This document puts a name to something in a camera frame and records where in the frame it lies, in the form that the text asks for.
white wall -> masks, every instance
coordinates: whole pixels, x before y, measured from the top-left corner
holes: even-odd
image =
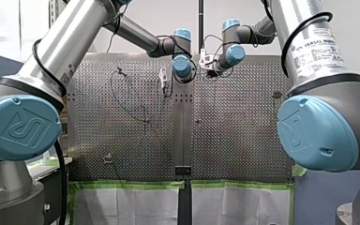
[[[350,70],[360,73],[360,1],[322,0],[322,8],[334,13],[331,21],[333,33]],[[254,24],[264,15],[260,0],[205,0],[204,33],[221,36],[221,25],[235,18],[245,24]],[[154,35],[168,35],[176,28],[185,27],[192,32],[192,50],[198,51],[198,1],[197,0],[134,0],[127,9],[127,16],[144,26]],[[98,52],[107,50],[111,33],[102,29],[95,40]],[[213,53],[219,41],[209,38],[206,47]],[[280,55],[278,40],[255,49],[245,47],[248,54]],[[144,53],[137,46],[120,37],[112,42],[111,53]]]
[[[170,35],[177,28],[191,30],[192,50],[198,50],[198,1],[197,0],[134,0],[126,15],[152,34]],[[98,52],[105,53],[112,33],[101,29],[94,44]],[[110,53],[145,53],[128,41],[114,37]]]

black hose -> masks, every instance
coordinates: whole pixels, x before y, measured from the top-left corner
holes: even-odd
[[[59,225],[66,224],[67,216],[67,172],[66,172],[66,162],[64,161],[63,150],[61,149],[60,143],[58,140],[54,143],[54,148],[57,153],[58,164],[60,165],[61,173],[61,213]]]

white fabric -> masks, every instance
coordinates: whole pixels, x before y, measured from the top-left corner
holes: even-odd
[[[20,2],[0,0],[0,55],[20,60]]]
[[[193,224],[288,225],[289,190],[245,187],[192,189]]]
[[[178,189],[83,189],[74,225],[177,225]]]

white label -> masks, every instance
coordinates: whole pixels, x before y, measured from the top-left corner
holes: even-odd
[[[320,68],[345,68],[330,29],[314,29],[314,37],[294,41],[291,53],[298,76],[310,76]]]

cable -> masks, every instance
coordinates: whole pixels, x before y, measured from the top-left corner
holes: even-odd
[[[274,21],[273,15],[271,15],[270,10],[268,9],[268,0],[262,0],[262,3],[264,4],[264,10],[265,14],[267,14],[268,19],[270,19],[272,22]]]
[[[115,32],[113,32],[112,35],[111,35],[110,44],[109,44],[109,46],[107,48],[107,53],[110,51],[110,48],[111,48],[111,46],[113,44],[113,37],[116,35],[116,33],[118,33],[119,27],[121,25],[121,18],[125,15],[125,12],[127,11],[127,9],[128,9],[128,4],[126,4],[125,9],[124,9],[123,12],[117,13],[116,16],[111,21],[106,22],[106,23],[103,24],[103,27],[105,27],[106,25],[116,21]]]
[[[121,69],[120,67],[118,68],[118,70],[117,70],[116,72],[112,73],[111,78],[110,78],[110,87],[111,87],[111,90],[112,90],[112,95],[113,95],[113,97],[114,97],[115,100],[118,102],[118,104],[119,104],[119,106],[122,108],[122,110],[124,110],[125,113],[127,113],[127,115],[129,115],[130,117],[132,117],[132,118],[135,119],[136,121],[139,121],[139,122],[143,122],[143,123],[144,123],[144,122],[146,121],[145,116],[144,116],[144,119],[140,119],[140,118],[136,117],[135,115],[133,115],[133,112],[139,110],[140,108],[142,108],[143,111],[145,111],[145,106],[141,104],[141,105],[138,106],[137,108],[130,110],[130,109],[128,109],[125,105],[123,105],[123,102],[121,102],[121,101],[119,100],[118,96],[115,94],[115,92],[114,92],[114,90],[113,90],[113,75],[114,75],[114,74],[116,74],[116,75],[118,75],[118,74],[123,75],[125,81],[126,81],[126,76],[127,76],[125,73],[122,72],[122,69]],[[128,92],[128,95],[127,95],[127,96],[129,96],[129,93],[130,93],[129,83],[130,83],[130,82],[127,82],[127,92]]]
[[[172,58],[174,58],[177,54],[182,54],[182,53],[188,55],[189,58],[192,58],[192,54],[191,54],[189,51],[185,50],[183,47],[181,47],[181,46],[177,43],[176,38],[174,38],[173,36],[161,35],[161,36],[157,36],[157,38],[170,38],[170,39],[173,41],[174,46],[177,47],[177,48],[179,48],[181,51],[183,51],[183,52],[179,52],[179,53],[174,53],[174,54],[172,55]]]
[[[174,74],[172,73],[172,80],[171,80],[171,93],[169,95],[166,94],[166,87],[163,88],[163,97],[164,98],[170,98],[173,95],[173,77]]]
[[[281,55],[281,65],[282,65],[282,70],[285,73],[286,77],[289,77],[288,75],[288,70],[286,69],[286,56],[288,53],[289,48],[291,47],[291,44],[294,40],[294,38],[296,38],[296,36],[303,31],[303,29],[305,28],[305,26],[314,21],[315,19],[318,19],[320,17],[326,16],[328,17],[327,21],[330,22],[333,19],[333,14],[330,12],[320,12],[315,14],[314,16],[304,20],[303,22],[300,22],[300,24],[296,27],[296,29],[294,29],[294,31],[289,35],[288,39],[286,40],[285,44],[283,45],[282,48],[282,55]]]
[[[40,62],[40,59],[38,57],[38,45],[41,40],[42,39],[39,39],[34,42],[32,46],[32,54],[34,55],[34,58],[37,61],[37,65],[42,69],[42,71],[60,86],[60,88],[62,89],[61,97],[64,97],[67,93],[66,87],[48,69],[46,69],[45,66],[43,66],[42,62]]]
[[[194,75],[192,75],[188,81],[185,81],[185,82],[179,81],[177,79],[176,75],[174,74],[174,72],[172,71],[172,77],[174,77],[178,83],[183,83],[183,84],[191,83],[192,81],[194,81],[195,77],[197,77],[197,72],[198,72],[197,65],[194,63],[194,61],[192,61],[192,60],[190,60],[190,61],[194,65],[194,69],[192,69],[192,70],[194,70]]]
[[[54,148],[57,153],[58,164],[60,165],[60,173],[61,173],[61,213],[59,225],[66,224],[66,216],[67,216],[67,172],[66,172],[66,162],[64,161],[63,150],[61,149],[60,143],[57,140],[54,143]]]
[[[215,36],[215,35],[208,35],[208,36],[206,36],[204,39],[203,39],[203,43],[202,43],[202,48],[204,49],[204,47],[205,47],[205,42],[206,42],[206,40],[208,39],[208,38],[216,38],[216,39],[218,39],[218,40],[220,40],[221,42],[223,41],[223,39],[222,38],[220,38],[220,37],[217,37],[217,36]]]
[[[256,32],[254,31],[254,29],[253,29],[250,25],[244,25],[244,26],[247,27],[247,28],[249,28],[249,30],[250,30],[250,40],[249,40],[249,43],[252,42],[252,41],[251,41],[252,38],[255,38],[256,43],[252,44],[252,46],[253,46],[254,48],[259,47],[259,38],[257,37]]]

